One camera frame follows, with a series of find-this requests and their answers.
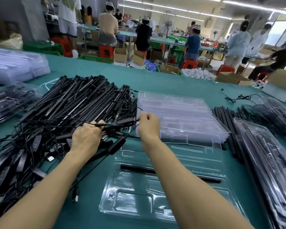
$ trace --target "white t-shirt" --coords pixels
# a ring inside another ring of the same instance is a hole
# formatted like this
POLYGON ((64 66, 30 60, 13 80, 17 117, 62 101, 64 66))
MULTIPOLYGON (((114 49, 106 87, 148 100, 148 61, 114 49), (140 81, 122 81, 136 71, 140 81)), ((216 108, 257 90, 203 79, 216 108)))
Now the white t-shirt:
POLYGON ((58 17, 68 22, 76 24, 75 10, 80 10, 80 0, 59 0, 58 17))
POLYGON ((254 33, 253 39, 250 42, 246 54, 253 55, 259 52, 259 49, 265 44, 268 39, 268 34, 261 34, 262 30, 258 30, 254 33))

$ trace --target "stool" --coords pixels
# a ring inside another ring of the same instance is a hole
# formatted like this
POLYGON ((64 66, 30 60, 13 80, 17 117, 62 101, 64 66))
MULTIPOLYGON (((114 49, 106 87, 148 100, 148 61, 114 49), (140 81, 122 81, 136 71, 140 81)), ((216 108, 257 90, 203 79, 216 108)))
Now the stool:
POLYGON ((193 61, 193 60, 189 60, 189 59, 185 59, 183 61, 183 64, 181 66, 181 69, 195 69, 198 67, 198 62, 197 61, 193 61))
POLYGON ((145 59, 147 58, 147 51, 139 51, 139 52, 145 54, 145 59))
POLYGON ((114 47, 101 45, 99 46, 99 50, 100 50, 100 57, 107 59, 113 58, 114 47))
POLYGON ((268 75, 271 75, 270 72, 262 72, 259 73, 259 75, 257 76, 257 78, 255 79, 255 82, 259 80, 259 77, 261 77, 262 75, 264 75, 265 77, 262 79, 262 82, 264 83, 267 79, 268 79, 268 75))
POLYGON ((71 44, 67 38, 53 37, 51 38, 51 41, 55 43, 60 43, 62 45, 65 57, 73 57, 71 44))
POLYGON ((176 57, 170 56, 168 58, 168 63, 176 63, 176 57))
POLYGON ((218 75, 220 72, 235 72, 235 68, 223 64, 219 67, 218 71, 216 72, 216 75, 218 75))

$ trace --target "standing fan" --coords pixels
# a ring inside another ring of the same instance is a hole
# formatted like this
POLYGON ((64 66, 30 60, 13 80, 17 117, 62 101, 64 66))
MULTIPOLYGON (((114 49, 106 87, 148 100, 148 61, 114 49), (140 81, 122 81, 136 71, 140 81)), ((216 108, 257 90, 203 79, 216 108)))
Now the standing fan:
POLYGON ((166 36, 170 35, 174 29, 176 16, 173 15, 170 11, 165 11, 159 23, 159 28, 161 30, 162 37, 166 38, 166 36))

